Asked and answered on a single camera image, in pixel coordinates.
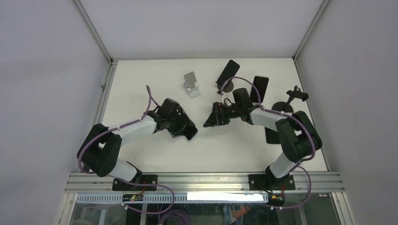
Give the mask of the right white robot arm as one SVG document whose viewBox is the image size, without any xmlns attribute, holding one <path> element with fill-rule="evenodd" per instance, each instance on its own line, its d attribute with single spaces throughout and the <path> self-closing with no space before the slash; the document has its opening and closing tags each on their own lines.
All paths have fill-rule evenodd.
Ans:
<svg viewBox="0 0 398 225">
<path fill-rule="evenodd" d="M 265 169 L 264 180 L 258 184 L 276 190 L 291 171 L 322 148 L 322 140 L 304 111 L 285 113 L 262 109 L 260 105 L 253 104 L 245 88 L 236 89 L 232 94 L 235 102 L 230 105 L 213 102 L 203 126 L 228 125 L 231 119 L 240 118 L 247 124 L 275 131 L 282 153 Z"/>
</svg>

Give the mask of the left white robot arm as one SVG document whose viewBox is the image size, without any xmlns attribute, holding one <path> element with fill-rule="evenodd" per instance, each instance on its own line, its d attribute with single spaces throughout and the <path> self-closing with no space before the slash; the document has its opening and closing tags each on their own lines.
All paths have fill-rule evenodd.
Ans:
<svg viewBox="0 0 398 225">
<path fill-rule="evenodd" d="M 142 171 L 120 159 L 120 149 L 141 137 L 163 130 L 167 130 L 172 138 L 183 136 L 188 141 L 198 132 L 180 104 L 167 98 L 153 110 L 146 110 L 138 119 L 114 127 L 101 123 L 94 125 L 77 152 L 79 169 L 86 174 L 123 180 L 125 187 L 136 190 L 141 185 Z"/>
</svg>

